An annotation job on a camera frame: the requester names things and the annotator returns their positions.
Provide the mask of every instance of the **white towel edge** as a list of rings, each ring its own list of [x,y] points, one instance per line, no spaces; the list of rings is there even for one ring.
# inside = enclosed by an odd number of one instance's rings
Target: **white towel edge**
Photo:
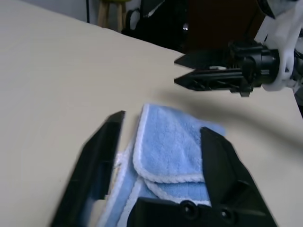
[[[144,184],[143,179],[141,177],[137,177],[132,192],[128,197],[125,207],[123,208],[117,227],[126,227],[129,214],[131,213],[132,208],[137,202],[143,184]]]
[[[149,113],[150,104],[145,104],[143,106],[142,114],[140,117],[139,127],[137,131],[137,137],[134,145],[133,153],[133,163],[134,168],[137,171],[138,175],[152,182],[157,183],[185,183],[185,182],[204,182],[204,177],[202,173],[200,174],[184,174],[184,175],[161,175],[157,176],[149,171],[147,171],[141,163],[141,154],[142,154],[142,143],[143,136],[145,132],[145,126],[147,123],[148,113]]]
[[[210,201],[207,200],[202,200],[202,201],[197,201],[197,200],[192,200],[191,198],[186,198],[186,197],[174,197],[170,194],[168,194],[167,192],[163,191],[160,187],[158,187],[155,183],[144,179],[144,182],[146,183],[146,186],[148,187],[149,190],[151,190],[156,196],[158,196],[160,199],[162,200],[169,200],[175,203],[181,203],[184,200],[190,200],[192,201],[194,204],[198,205],[198,204],[203,204],[203,205],[207,205],[210,206]]]
[[[121,190],[123,180],[124,180],[124,177],[125,177],[128,165],[129,165],[128,160],[131,156],[132,148],[134,147],[134,141],[135,141],[135,139],[132,138],[130,143],[127,145],[126,150],[123,152],[123,162],[121,162],[121,167],[120,167],[120,170],[119,170],[119,173],[117,176],[116,183],[114,185],[114,188],[113,188],[111,194],[109,195],[109,197],[107,199],[105,211],[104,211],[104,213],[101,214],[100,219],[96,225],[97,227],[105,226],[105,224],[107,223],[107,220],[109,218],[109,215],[114,207],[114,204],[115,204],[117,197],[119,195],[119,192]]]

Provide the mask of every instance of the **wall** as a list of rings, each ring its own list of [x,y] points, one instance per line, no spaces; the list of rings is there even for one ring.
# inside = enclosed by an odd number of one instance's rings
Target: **wall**
[[[86,0],[22,0],[42,8],[73,17],[86,22]],[[140,6],[141,0],[131,0],[126,3],[126,10],[134,9]],[[89,14],[91,24],[97,24],[99,9],[99,0],[89,0]],[[111,29],[117,29],[117,10],[114,4],[111,4],[109,12],[109,26]]]

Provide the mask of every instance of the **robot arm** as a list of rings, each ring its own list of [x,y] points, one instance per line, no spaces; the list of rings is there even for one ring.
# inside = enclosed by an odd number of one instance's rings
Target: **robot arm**
[[[175,83],[195,91],[228,89],[249,96],[254,87],[267,91],[303,83],[303,0],[259,0],[274,18],[264,44],[233,42],[226,50],[189,53],[176,64],[195,69]]]

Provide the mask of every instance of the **folded towel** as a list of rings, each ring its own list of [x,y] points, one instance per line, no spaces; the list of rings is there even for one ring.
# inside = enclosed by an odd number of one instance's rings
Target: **folded towel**
[[[202,174],[200,128],[224,128],[170,107],[146,104],[98,227],[125,227],[138,197],[210,205]]]

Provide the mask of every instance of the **table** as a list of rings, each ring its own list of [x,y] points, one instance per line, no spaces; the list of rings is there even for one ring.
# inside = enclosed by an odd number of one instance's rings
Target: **table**
[[[303,223],[303,120],[290,89],[198,93],[174,85],[180,53],[14,0],[0,1],[0,226],[47,225],[84,141],[144,103],[222,124],[282,227]]]

